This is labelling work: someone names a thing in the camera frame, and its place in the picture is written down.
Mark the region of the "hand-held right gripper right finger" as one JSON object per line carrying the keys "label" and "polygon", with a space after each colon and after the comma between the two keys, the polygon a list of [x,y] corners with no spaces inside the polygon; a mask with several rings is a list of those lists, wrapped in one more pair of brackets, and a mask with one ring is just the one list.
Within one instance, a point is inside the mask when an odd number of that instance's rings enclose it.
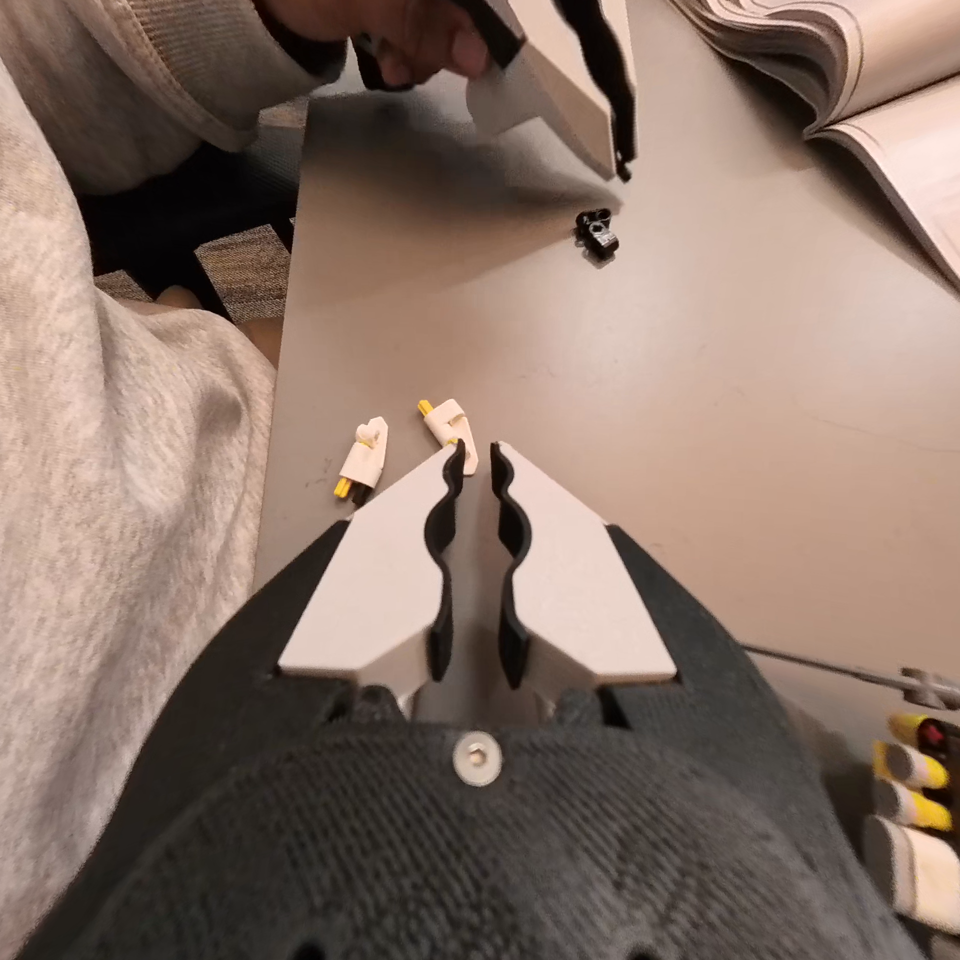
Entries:
{"label": "hand-held right gripper right finger", "polygon": [[510,556],[497,641],[510,689],[558,700],[676,680],[614,528],[506,441],[489,456],[498,539]]}

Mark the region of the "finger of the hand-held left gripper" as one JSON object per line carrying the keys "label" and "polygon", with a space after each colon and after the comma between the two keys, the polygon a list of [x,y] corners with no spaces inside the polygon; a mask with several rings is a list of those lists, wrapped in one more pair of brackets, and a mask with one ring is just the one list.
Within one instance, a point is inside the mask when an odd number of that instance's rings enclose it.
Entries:
{"label": "finger of the hand-held left gripper", "polygon": [[605,181],[617,177],[615,147],[638,150],[637,75],[625,1],[507,1],[525,42],[511,64],[490,58],[465,91],[484,137],[541,120]]}

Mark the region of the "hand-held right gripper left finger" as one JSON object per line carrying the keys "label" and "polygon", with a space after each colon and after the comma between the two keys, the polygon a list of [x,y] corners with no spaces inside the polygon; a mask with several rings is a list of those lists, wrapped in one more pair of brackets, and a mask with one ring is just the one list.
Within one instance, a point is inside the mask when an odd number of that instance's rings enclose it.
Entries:
{"label": "hand-held right gripper left finger", "polygon": [[466,448],[446,445],[356,510],[284,648],[291,676],[426,685],[446,675],[453,596],[446,557]]}

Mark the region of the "white lego connector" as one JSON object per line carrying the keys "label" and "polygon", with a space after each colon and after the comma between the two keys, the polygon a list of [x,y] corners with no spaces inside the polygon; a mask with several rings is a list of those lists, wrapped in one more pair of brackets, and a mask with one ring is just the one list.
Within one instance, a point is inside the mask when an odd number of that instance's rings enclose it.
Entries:
{"label": "white lego connector", "polygon": [[441,424],[446,423],[455,417],[465,416],[466,414],[459,403],[454,399],[449,399],[440,403],[438,406],[433,407],[434,411],[426,418],[423,417],[423,422],[438,444],[443,447],[446,446],[446,444],[444,443],[444,427],[441,426]]}

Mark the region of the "lego instruction booklet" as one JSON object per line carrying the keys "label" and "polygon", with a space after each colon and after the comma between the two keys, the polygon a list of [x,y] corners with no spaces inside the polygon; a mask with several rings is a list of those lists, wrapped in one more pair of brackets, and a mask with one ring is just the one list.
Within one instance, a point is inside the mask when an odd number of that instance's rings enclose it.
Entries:
{"label": "lego instruction booklet", "polygon": [[959,3],[679,1],[719,54],[784,84],[806,139],[863,163],[950,283],[959,283]]}

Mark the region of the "white lego sub-assembly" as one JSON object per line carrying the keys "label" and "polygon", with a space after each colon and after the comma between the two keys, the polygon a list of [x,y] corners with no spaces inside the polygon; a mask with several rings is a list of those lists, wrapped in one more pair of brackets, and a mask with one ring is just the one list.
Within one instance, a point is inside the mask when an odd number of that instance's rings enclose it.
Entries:
{"label": "white lego sub-assembly", "polygon": [[363,506],[378,486],[383,472],[389,426],[381,416],[356,427],[353,444],[342,464],[334,497]]}

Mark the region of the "lego plane model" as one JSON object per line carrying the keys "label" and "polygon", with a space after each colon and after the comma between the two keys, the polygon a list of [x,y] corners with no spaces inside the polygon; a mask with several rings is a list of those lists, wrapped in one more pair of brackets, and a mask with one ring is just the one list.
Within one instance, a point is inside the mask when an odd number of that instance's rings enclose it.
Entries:
{"label": "lego plane model", "polygon": [[887,716],[871,751],[871,808],[861,831],[865,866],[885,903],[929,935],[931,958],[959,954],[959,710],[956,680],[902,667],[895,674],[746,644],[789,664],[894,690],[909,709]]}

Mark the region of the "person's left hand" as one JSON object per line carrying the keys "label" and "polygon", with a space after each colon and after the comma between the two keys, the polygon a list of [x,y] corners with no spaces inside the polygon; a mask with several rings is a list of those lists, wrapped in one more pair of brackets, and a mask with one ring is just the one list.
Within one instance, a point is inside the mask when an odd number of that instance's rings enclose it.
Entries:
{"label": "person's left hand", "polygon": [[254,1],[279,46],[314,77],[342,65],[346,44],[367,35],[388,86],[426,82],[445,70],[484,74],[489,49],[468,14],[449,1]]}

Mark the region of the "black office chair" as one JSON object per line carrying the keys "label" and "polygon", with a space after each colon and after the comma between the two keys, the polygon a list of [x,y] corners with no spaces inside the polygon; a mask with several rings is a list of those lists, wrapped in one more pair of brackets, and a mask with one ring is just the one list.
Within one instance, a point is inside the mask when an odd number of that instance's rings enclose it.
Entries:
{"label": "black office chair", "polygon": [[306,98],[282,103],[262,113],[244,150],[203,143],[170,174],[80,196],[94,276],[124,272],[152,297],[179,286],[231,320],[197,250],[266,227],[292,253],[307,111]]}

